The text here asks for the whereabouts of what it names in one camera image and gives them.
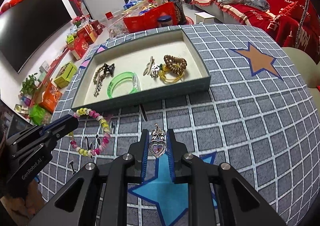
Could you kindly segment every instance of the gray tablecloth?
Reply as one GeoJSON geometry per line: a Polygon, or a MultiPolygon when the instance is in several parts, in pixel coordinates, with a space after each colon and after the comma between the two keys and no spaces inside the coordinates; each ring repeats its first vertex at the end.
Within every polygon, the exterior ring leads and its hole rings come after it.
{"type": "MultiPolygon", "coordinates": [[[[296,225],[319,189],[318,112],[301,75],[283,50],[258,28],[243,25],[181,28],[211,73],[210,90],[145,104],[148,122],[143,120],[138,106],[111,111],[115,134],[107,150],[93,161],[104,164],[126,153],[129,145],[140,138],[141,130],[151,130],[157,122],[164,129],[173,128],[177,140],[184,142],[188,151],[207,159],[207,154],[216,153],[209,160],[214,164],[229,162],[288,225],[296,225]],[[252,56],[253,52],[260,58],[252,56]]],[[[169,28],[130,34],[105,45],[109,48],[162,31],[169,28]]],[[[88,58],[96,50],[92,49],[88,58]]],[[[84,69],[79,69],[73,77],[52,120],[70,112],[83,73],[84,69]]],[[[93,119],[80,119],[74,133],[77,144],[84,148],[84,136],[95,144],[95,135],[102,136],[98,122],[93,119]]],[[[68,138],[60,140],[52,152],[50,165],[41,172],[41,190],[46,200],[72,177],[68,165],[71,160],[76,170],[91,161],[69,146],[68,138]]],[[[152,181],[157,177],[158,165],[149,156],[146,179],[152,181]]],[[[131,193],[129,225],[187,225],[186,210],[177,211],[176,218],[169,220],[159,212],[160,202],[131,193]]]]}

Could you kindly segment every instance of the white stool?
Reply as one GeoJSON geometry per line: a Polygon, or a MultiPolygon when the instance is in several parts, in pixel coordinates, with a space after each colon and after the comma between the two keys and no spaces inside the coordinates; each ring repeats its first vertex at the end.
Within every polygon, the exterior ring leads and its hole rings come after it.
{"type": "Polygon", "coordinates": [[[195,13],[196,15],[196,24],[199,22],[203,23],[214,23],[215,16],[208,14],[206,12],[195,13]]]}

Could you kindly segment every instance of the chair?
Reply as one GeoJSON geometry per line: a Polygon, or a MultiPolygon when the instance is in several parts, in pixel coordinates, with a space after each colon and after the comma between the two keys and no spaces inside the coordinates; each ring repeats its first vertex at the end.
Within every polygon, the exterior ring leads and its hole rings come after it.
{"type": "Polygon", "coordinates": [[[310,56],[302,50],[291,47],[282,47],[281,49],[284,50],[301,74],[317,109],[320,109],[320,91],[317,89],[317,86],[320,86],[320,63],[317,65],[310,56]]]}

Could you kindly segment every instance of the green plastic bag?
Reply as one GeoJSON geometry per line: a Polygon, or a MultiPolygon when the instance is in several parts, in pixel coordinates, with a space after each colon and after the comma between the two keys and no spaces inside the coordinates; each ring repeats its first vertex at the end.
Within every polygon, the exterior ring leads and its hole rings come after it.
{"type": "Polygon", "coordinates": [[[32,121],[38,126],[41,125],[44,115],[45,110],[39,107],[39,105],[37,104],[29,110],[29,116],[31,117],[32,121]]]}

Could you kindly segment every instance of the green bangle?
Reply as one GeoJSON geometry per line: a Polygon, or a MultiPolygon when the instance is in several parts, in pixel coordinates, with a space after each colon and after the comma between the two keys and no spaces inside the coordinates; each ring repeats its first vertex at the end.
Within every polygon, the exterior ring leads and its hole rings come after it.
{"type": "Polygon", "coordinates": [[[108,89],[107,89],[107,94],[109,98],[112,98],[112,94],[114,89],[116,88],[117,85],[119,85],[121,82],[131,79],[132,80],[132,90],[129,92],[129,94],[136,93],[140,91],[140,83],[137,74],[133,72],[123,72],[120,73],[119,75],[115,76],[112,81],[110,82],[108,89]]]}

